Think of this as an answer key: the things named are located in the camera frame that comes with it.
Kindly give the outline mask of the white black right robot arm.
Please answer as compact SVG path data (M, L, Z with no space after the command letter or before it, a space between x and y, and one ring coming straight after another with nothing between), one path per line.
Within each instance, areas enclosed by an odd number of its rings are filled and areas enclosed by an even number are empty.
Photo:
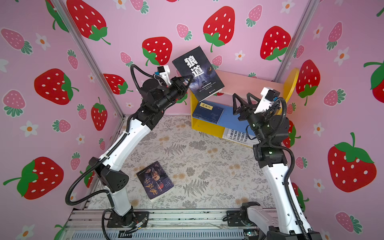
M260 206L243 204L241 217L259 228L260 240L320 240L319 232L307 221L296 197L290 175L295 156L282 142L289 136L287 103L279 92L268 90L261 99L248 93L247 99L233 94L233 114L247 121L258 144L253 145L255 160L266 177L276 206L274 219Z

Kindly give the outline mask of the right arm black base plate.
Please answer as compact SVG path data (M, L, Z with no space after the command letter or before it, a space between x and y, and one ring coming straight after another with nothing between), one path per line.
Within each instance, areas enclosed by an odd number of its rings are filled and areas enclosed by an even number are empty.
M256 227L254 223L244 219L240 210L226 211L222 221L227 222L229 227Z

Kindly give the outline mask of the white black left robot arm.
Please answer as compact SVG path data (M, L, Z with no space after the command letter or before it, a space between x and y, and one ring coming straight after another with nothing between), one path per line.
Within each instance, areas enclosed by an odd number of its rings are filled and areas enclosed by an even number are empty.
M110 209L112 216L123 226L129 226L134 222L134 209L126 191L129 177L121 170L123 163L138 143L155 128L165 111L186 95L193 76L174 77L168 86L162 86L159 80L160 77L154 75L139 88L143 98L140 108L128 117L126 130L115 143L99 158L90 159L90 169L81 174L70 186L65 197L67 205L75 206L95 195L105 193L112 207ZM72 201L70 197L76 185L93 172L99 177L104 189L78 201Z

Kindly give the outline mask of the dark book orange calligraphy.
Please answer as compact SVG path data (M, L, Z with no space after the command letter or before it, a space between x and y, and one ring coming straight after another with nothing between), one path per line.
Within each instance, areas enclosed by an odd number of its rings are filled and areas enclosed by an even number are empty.
M164 197L174 188L172 180L158 161L140 170L136 175L151 202Z

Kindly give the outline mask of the navy book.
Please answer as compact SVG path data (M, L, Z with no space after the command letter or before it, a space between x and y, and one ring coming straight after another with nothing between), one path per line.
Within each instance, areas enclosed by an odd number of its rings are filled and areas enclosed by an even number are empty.
M217 124L223 112L224 112L223 108L201 102L195 108L192 116L195 119Z

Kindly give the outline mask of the black book white chinese title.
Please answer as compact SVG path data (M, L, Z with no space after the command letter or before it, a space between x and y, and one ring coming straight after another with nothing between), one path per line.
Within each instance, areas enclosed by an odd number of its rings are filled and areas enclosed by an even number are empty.
M193 77L190 80L189 88L199 102L220 92L225 87L201 47L196 47L174 59L172 63L181 76L191 75Z

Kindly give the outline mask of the white book black spanish text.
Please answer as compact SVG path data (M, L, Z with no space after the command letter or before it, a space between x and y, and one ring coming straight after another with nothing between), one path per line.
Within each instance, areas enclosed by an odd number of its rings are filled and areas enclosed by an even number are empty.
M258 139L251 140L246 133L229 128L225 128L222 138L249 147L259 143Z

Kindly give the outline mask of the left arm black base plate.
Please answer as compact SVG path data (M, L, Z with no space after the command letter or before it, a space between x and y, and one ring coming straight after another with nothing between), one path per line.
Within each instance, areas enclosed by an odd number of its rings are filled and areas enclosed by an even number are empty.
M112 211L109 216L107 227L108 228L146 228L149 220L150 212L128 212L126 215L119 216Z

